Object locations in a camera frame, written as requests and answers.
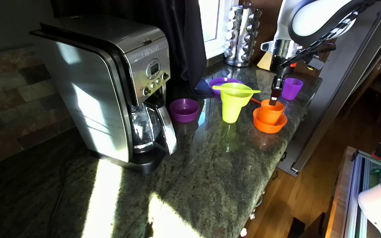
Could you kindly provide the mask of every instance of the green granite countertop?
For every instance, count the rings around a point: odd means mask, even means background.
[[[205,80],[216,76],[269,98],[266,71],[221,65]],[[319,83],[306,80],[297,100],[282,100],[289,123],[277,135],[254,128],[254,103],[228,124],[219,98],[199,96],[199,120],[175,125],[178,151],[151,174],[94,158],[76,129],[16,154],[0,164],[0,236],[236,238]]]

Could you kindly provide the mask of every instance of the coffee maker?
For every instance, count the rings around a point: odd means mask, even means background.
[[[160,29],[93,14],[41,22],[32,34],[89,149],[139,172],[175,152]]]

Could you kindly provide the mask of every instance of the wooden floor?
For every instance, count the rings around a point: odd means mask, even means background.
[[[380,103],[367,94],[351,112],[339,115],[298,177],[277,172],[246,226],[249,238],[286,238],[294,217],[309,226],[329,211],[344,149],[372,152],[381,140],[372,106]]]

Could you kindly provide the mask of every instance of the funnel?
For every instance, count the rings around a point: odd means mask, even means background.
[[[219,86],[219,90],[223,102],[223,120],[227,123],[236,123],[243,107],[249,103],[253,94],[261,92],[243,83],[224,83]]]

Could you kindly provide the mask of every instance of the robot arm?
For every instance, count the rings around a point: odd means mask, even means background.
[[[270,104],[281,96],[291,63],[310,62],[318,53],[334,50],[331,39],[348,32],[358,16],[376,1],[380,0],[284,0],[274,39],[261,45],[273,54],[272,71],[277,74]]]

